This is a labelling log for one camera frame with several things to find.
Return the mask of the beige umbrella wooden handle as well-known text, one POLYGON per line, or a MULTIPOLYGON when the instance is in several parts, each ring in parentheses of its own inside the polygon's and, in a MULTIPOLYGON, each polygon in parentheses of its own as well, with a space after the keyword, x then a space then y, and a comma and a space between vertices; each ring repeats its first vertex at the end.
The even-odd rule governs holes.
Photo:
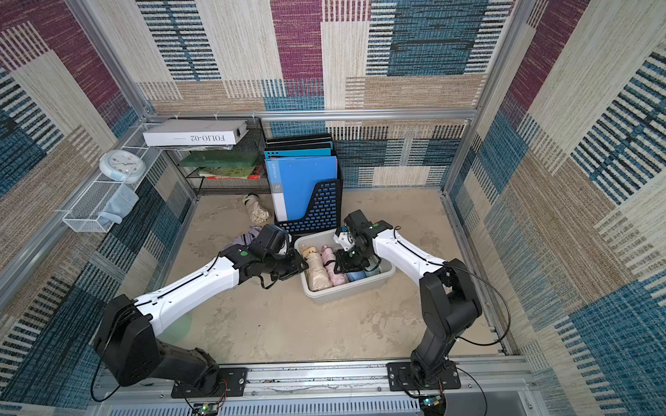
POLYGON ((307 284, 309 290, 312 292, 324 291, 333 287, 333 283, 329 278, 329 273, 324 267, 324 262, 321 254, 314 246, 301 246, 302 257, 308 265, 307 269, 307 284))

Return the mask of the light blue umbrella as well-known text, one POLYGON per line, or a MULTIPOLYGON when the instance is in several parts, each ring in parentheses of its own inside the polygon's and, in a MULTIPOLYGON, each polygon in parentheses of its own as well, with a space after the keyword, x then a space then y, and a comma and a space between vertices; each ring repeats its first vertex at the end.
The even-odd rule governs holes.
POLYGON ((346 276, 350 282, 360 281, 367 277, 366 273, 363 270, 347 272, 346 276))

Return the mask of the pale pink umbrella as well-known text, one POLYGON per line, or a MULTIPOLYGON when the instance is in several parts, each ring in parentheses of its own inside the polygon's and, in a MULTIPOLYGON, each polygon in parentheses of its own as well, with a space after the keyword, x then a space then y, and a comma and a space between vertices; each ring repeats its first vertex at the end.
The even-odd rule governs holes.
POLYGON ((336 272, 336 254, 335 251, 324 245, 321 252, 324 268, 326 269, 329 279, 334 287, 348 284, 349 280, 345 274, 336 272))

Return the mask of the lilac umbrella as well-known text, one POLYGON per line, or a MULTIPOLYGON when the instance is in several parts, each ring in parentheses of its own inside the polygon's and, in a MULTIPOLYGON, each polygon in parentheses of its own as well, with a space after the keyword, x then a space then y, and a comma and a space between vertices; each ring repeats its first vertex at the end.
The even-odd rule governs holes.
POLYGON ((258 234, 262 231, 263 227, 262 226, 252 226, 249 228, 247 232, 244 232, 240 235, 238 235, 232 242, 231 245, 248 245, 253 242, 256 237, 258 237, 258 234))

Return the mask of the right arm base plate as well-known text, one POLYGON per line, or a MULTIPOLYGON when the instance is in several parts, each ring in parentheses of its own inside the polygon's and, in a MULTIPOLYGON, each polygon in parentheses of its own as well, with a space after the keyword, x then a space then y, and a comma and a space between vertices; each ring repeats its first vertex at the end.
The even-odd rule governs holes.
POLYGON ((392 392, 459 389, 461 381, 454 362, 446 361, 442 369, 427 373, 415 362, 388 362, 388 384, 392 392))

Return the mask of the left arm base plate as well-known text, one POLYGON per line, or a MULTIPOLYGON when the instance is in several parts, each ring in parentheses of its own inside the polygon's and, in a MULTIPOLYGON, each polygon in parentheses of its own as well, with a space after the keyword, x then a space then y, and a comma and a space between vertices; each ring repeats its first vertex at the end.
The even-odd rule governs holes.
POLYGON ((171 398, 193 400, 199 398, 241 397, 245 391, 247 367, 219 367, 194 384, 174 385, 171 398))

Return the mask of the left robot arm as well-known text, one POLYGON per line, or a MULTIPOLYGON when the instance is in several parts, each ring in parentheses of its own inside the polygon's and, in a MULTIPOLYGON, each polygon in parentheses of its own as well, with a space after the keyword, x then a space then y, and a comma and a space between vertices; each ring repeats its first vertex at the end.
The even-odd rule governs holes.
POLYGON ((145 379, 184 383, 214 393, 220 366, 201 348, 165 343, 160 335, 173 323, 218 294, 253 277, 263 289, 306 268, 291 235, 277 225, 264 226, 250 244, 234 244, 191 274, 156 291, 131 299, 121 294, 104 309, 94 350, 119 386, 145 379))

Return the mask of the mint green umbrella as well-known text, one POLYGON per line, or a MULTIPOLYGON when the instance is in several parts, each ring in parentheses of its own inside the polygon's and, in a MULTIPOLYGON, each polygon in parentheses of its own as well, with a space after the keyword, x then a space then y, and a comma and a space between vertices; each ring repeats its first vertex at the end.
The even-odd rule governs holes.
POLYGON ((366 277, 374 277, 374 276, 377 276, 381 273, 382 273, 382 271, 381 271, 381 268, 380 268, 379 265, 376 265, 373 268, 370 268, 369 270, 364 271, 364 274, 366 275, 366 277))

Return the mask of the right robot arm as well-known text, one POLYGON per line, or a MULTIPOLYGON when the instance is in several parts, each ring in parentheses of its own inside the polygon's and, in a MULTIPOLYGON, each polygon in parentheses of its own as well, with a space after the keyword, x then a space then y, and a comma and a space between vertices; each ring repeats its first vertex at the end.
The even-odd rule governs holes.
POLYGON ((424 336, 410 356, 409 369, 393 379, 407 390, 459 389, 460 374, 449 353, 456 341, 482 315, 481 302, 466 265, 437 258, 404 239, 397 228, 369 221, 362 211, 350 213, 335 231, 336 269, 347 273, 388 261, 409 277, 420 293, 424 336))

